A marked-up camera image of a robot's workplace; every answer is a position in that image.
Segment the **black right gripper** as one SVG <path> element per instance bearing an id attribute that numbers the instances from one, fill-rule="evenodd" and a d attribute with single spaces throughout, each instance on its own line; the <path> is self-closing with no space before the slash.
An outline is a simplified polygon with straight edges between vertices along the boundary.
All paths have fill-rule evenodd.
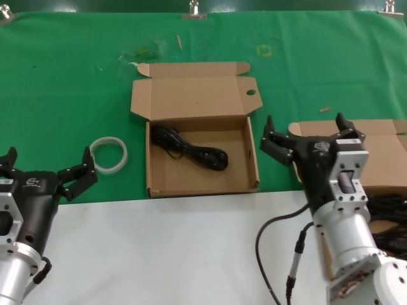
<path id="1" fill-rule="evenodd" d="M 335 119 L 338 139 L 365 140 L 365 134 L 356 129 L 353 122 L 339 112 Z M 321 206 L 333 201 L 328 183 L 334 157 L 330 154 L 330 137 L 292 137 L 275 131 L 271 115 L 268 115 L 260 142 L 260 149 L 283 165 L 295 162 L 298 177 L 303 185 L 309 209 L 314 214 Z"/>

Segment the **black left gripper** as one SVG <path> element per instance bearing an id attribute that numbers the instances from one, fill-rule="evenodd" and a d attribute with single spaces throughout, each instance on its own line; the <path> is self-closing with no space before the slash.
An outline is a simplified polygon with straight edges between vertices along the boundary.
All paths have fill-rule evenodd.
<path id="1" fill-rule="evenodd" d="M 0 160 L 0 176 L 16 181 L 12 195 L 23 218 L 17 241 L 43 254 L 61 197 L 72 201 L 92 187 L 98 181 L 95 163 L 89 146 L 81 164 L 57 173 L 15 171 L 17 156 L 15 147 L 10 147 Z"/>

